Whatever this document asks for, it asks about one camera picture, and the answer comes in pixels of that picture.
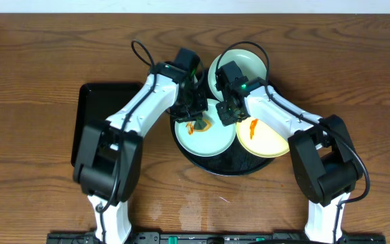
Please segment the orange green sponge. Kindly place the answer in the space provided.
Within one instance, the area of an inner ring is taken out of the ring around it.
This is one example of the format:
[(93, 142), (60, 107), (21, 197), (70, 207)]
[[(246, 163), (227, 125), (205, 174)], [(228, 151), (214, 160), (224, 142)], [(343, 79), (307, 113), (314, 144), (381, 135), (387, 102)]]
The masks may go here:
[(205, 118), (198, 118), (193, 124), (193, 130), (198, 132), (204, 132), (211, 128), (212, 123)]

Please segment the light green plate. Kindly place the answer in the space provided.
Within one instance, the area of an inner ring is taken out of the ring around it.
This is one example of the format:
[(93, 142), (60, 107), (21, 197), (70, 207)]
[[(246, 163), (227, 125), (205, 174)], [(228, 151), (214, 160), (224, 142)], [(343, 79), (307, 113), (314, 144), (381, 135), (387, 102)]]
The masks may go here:
[[(220, 56), (217, 56), (209, 67), (208, 84), (215, 99), (223, 101), (222, 93), (216, 88), (215, 69), (219, 58)], [(265, 78), (267, 72), (266, 67), (260, 57), (253, 52), (245, 49), (231, 49), (222, 57), (219, 66), (223, 66), (231, 61), (234, 61), (242, 71), (242, 74), (247, 76), (249, 79), (254, 79), (256, 77)]]
[(177, 141), (189, 153), (200, 157), (212, 157), (227, 150), (236, 136), (236, 126), (224, 126), (217, 114), (216, 104), (219, 101), (207, 99), (208, 110), (203, 120), (207, 126), (203, 130), (195, 129), (195, 122), (175, 123), (173, 126)]

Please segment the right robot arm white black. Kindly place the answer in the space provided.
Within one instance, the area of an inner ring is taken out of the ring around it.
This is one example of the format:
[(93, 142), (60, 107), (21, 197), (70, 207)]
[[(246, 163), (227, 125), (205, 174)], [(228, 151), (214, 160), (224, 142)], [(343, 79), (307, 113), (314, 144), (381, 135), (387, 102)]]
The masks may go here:
[(300, 109), (260, 77), (252, 81), (245, 76), (220, 77), (215, 87), (223, 96), (218, 114), (224, 125), (254, 117), (288, 142), (295, 179), (310, 202), (305, 234), (312, 241), (338, 243), (343, 236), (344, 205), (362, 200), (369, 192), (365, 189), (352, 199), (356, 182), (363, 178), (370, 186), (368, 170), (344, 121)]

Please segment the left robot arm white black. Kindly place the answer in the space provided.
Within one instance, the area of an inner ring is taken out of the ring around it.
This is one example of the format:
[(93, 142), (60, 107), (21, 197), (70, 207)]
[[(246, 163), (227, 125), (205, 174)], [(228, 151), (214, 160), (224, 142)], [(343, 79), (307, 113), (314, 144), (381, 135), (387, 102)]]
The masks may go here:
[(72, 176), (92, 204), (98, 243), (125, 243), (131, 234), (128, 200), (139, 180), (144, 138), (158, 118), (166, 110), (182, 121), (200, 116), (192, 109), (199, 64), (151, 64), (144, 86), (122, 109), (83, 126)]

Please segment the black round tray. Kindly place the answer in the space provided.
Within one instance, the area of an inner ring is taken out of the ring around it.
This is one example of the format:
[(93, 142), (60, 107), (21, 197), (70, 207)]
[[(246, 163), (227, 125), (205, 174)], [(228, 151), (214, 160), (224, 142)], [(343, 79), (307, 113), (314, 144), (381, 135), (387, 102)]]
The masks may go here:
[[(203, 72), (199, 72), (196, 74), (196, 78), (202, 81), (202, 86), (204, 88), (207, 99), (210, 98), (216, 100), (209, 88), (208, 72), (209, 71), (207, 69)], [(200, 157), (193, 155), (185, 150), (177, 141), (177, 137), (173, 129), (175, 123), (178, 122), (172, 121), (170, 119), (171, 133), (181, 153), (193, 164), (212, 174), (222, 176), (241, 176), (245, 174), (251, 174), (267, 166), (276, 158), (263, 158), (253, 155), (245, 148), (243, 148), (238, 140), (237, 135), (235, 136), (231, 146), (218, 155), (212, 157)]]

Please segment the black rectangular tray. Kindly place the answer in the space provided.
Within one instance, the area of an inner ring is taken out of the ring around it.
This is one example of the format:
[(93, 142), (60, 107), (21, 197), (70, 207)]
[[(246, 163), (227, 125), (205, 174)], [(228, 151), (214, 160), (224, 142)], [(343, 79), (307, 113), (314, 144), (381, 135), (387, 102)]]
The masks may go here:
[(108, 82), (81, 86), (70, 160), (72, 166), (76, 163), (84, 126), (91, 120), (104, 121), (117, 113), (138, 93), (142, 85), (140, 82)]

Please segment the yellow plate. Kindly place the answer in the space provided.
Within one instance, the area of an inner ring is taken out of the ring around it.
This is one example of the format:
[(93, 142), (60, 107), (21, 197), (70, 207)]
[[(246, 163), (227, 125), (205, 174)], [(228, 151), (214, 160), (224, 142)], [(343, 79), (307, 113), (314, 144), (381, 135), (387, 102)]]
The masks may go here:
[(258, 157), (274, 158), (289, 151), (288, 142), (283, 137), (254, 117), (237, 123), (236, 135), (243, 148)]

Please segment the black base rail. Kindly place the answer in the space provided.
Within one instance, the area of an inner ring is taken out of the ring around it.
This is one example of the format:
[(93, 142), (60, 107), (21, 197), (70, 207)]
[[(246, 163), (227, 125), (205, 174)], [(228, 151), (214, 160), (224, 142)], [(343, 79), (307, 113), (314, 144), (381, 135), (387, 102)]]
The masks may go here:
[[(208, 234), (161, 234), (137, 232), (129, 235), (126, 244), (245, 244), (245, 243), (311, 243), (302, 232), (276, 232), (270, 235), (208, 235)], [(47, 244), (94, 244), (99, 243), (93, 232), (49, 233)]]

